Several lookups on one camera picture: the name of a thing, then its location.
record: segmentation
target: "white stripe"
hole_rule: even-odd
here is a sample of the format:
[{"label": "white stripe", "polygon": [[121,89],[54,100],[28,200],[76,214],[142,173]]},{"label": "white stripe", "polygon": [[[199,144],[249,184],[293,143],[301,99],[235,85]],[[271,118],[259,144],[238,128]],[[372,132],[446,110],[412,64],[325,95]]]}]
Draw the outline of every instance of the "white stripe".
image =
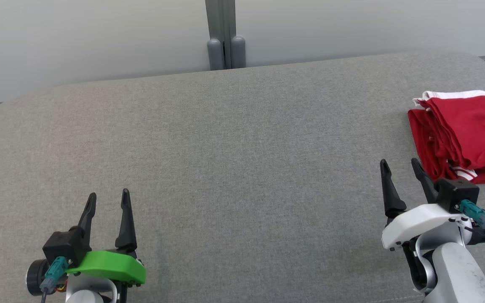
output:
[{"label": "white stripe", "polygon": [[430,90],[426,90],[422,93],[422,98],[414,98],[413,102],[415,106],[421,106],[421,101],[428,101],[431,98],[440,98],[440,99],[447,99],[447,98],[473,98],[477,96],[485,96],[484,90],[468,90],[466,92],[451,92],[451,93],[443,93],[443,92],[431,92]]},{"label": "white stripe", "polygon": [[474,179],[473,176],[471,176],[470,174],[466,174],[466,173],[464,173],[463,171],[460,171],[460,170],[456,171],[456,175],[458,175],[458,177],[466,178],[468,181],[471,181],[471,180]]},{"label": "white stripe", "polygon": [[455,167],[452,167],[452,170],[464,170],[468,173],[470,173],[471,175],[473,175],[474,177],[478,177],[477,173],[475,173],[475,171],[473,169],[466,169],[466,168],[463,168],[463,167],[459,167],[459,166],[455,166]]}]

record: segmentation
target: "gray couch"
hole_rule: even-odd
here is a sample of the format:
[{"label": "gray couch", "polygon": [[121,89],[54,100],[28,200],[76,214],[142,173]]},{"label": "gray couch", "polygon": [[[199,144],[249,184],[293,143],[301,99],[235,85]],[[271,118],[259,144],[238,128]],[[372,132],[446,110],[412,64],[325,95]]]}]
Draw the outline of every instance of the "gray couch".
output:
[{"label": "gray couch", "polygon": [[[409,208],[425,203],[410,99],[473,89],[485,90],[484,61],[430,52],[90,82],[6,102],[0,302],[39,299],[24,274],[90,192],[91,245],[113,248],[125,187],[148,269],[129,303],[422,301],[403,253],[381,245],[379,160]],[[469,249],[485,272],[485,244]]]}]

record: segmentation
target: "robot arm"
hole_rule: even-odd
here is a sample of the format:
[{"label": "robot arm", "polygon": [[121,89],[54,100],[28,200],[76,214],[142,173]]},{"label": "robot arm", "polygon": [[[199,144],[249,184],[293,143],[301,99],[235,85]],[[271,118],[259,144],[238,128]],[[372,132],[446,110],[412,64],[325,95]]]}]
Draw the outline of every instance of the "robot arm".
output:
[{"label": "robot arm", "polygon": [[387,225],[381,241],[402,249],[415,290],[424,303],[485,302],[485,276],[466,245],[485,242],[485,210],[476,206],[479,188],[467,180],[439,180],[434,186],[417,159],[411,161],[427,205],[406,211],[381,161]]},{"label": "robot arm", "polygon": [[29,267],[29,293],[45,298],[55,291],[66,292],[67,303],[126,303],[127,289],[145,284],[147,274],[136,255],[136,232],[127,189],[123,190],[121,209],[116,248],[92,251],[89,237],[96,194],[90,194],[78,225],[67,232],[54,232],[43,247],[46,259],[34,261]]}]

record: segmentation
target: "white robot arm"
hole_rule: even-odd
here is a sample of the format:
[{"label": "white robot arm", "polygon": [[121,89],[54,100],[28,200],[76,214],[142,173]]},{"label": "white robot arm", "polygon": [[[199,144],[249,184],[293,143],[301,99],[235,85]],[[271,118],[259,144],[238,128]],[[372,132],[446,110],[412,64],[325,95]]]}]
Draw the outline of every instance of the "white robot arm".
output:
[{"label": "white robot arm", "polygon": [[[66,303],[117,303],[121,292],[115,283],[106,278],[80,274],[70,275],[67,280]],[[108,297],[100,293],[110,293]]]},{"label": "white robot arm", "polygon": [[476,206],[479,188],[466,180],[439,180],[436,190],[420,162],[412,159],[412,165],[429,203],[406,211],[389,166],[381,161],[388,217],[383,247],[403,250],[424,303],[485,302],[485,275],[466,249],[485,242],[485,211]]}]

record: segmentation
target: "green bracket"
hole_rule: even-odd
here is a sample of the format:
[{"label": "green bracket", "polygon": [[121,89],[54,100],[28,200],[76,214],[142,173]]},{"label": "green bracket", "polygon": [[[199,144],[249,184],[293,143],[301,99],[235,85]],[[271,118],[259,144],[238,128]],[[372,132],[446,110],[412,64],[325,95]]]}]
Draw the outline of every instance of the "green bracket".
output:
[{"label": "green bracket", "polygon": [[128,284],[145,284],[147,278],[146,269],[140,261],[107,250],[90,251],[79,267],[67,269],[67,274],[78,272]]}]

